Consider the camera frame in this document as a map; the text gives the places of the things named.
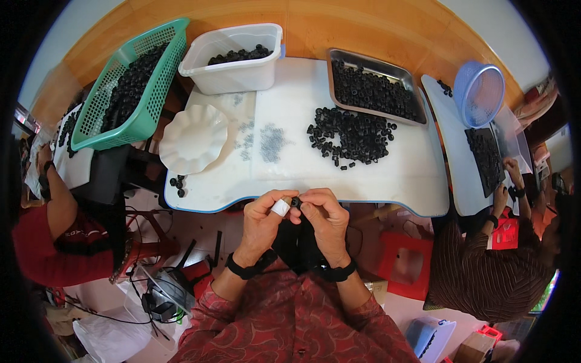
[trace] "hand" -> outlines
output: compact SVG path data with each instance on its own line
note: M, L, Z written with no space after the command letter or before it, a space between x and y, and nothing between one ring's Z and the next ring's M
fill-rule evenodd
M508 171L512 183L517 189L525 188L525 181L522 179L522 174L518 168L518 161L512 157L505 157L503 159L503 166Z
M492 208L492 214L496 218L499 218L503 213L504 208L507 205L508 200L508 190L507 187L501 183L498 188L494 191L494 206Z
M46 143L40 146L37 154L37 171L38 175L44 174L44 164L52 160L51 147Z
M274 242L278 225L283 217L270 211L270 208L283 196L296 197L299 191L269 191L244 207L244 228L240 246L234 252L234 262L242 268L254 266L260 256ZM285 218L294 224L300 223L300 211L291 208Z
M345 247L349 212L328 188L310 189L299 198L303 202L300 209L313 225L317 246L331 268L349 265L351 258Z

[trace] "metal tray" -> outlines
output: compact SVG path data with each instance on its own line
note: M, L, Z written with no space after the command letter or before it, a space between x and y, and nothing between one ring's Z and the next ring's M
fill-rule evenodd
M414 108L414 111L418 119L415 121L409 120L407 118L396 116L394 114L364 109L362 107L348 106L340 103L335 98L333 67L331 65L331 61L333 60L342 60L344 61L345 66L353 68L357 68L357 65L360 64L363 66L364 73L374 73L377 74L378 76L385 76L389 79L390 82L392 83L398 82L408 91L412 91L414 94L414 97L412 97L411 99L412 107ZM426 118L424 106L422 105L422 100L420 99L418 87L414 82L414 77L406 69L395 66L388 62L384 62L379 59L364 56L362 54L348 52L337 48L329 48L327 49L327 72L329 73L329 93L331 94L331 99L337 106L341 107L342 109L374 114L376 116L389 118L390 120L398 121L412 126L428 125L428 119Z

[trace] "green plastic basket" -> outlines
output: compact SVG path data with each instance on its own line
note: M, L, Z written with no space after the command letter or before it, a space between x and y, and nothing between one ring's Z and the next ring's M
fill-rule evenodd
M78 117L71 139L73 150L105 150L145 140L153 135L166 102L167 91L185 53L185 29L188 24L189 19L186 17L172 20L133 38L113 54L91 88ZM101 133L111 91L119 77L141 54L165 42L170 43L153 70L133 114L121 126Z

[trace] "cardboard box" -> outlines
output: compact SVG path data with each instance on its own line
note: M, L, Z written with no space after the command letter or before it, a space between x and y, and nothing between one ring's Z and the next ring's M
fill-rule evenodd
M496 339L480 333L472 332L462 344L460 344L454 363L482 363L486 354L494 344Z
M385 294L388 292L388 281L366 282L365 287L373 294L375 301L383 307L385 304Z

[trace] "brown striped shirt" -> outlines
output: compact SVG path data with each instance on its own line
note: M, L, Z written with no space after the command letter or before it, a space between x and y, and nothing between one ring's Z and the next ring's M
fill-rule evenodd
M484 233L464 241L450 221L434 242L428 296L490 323L519 318L539 301L555 269L535 249L487 250L487 243Z

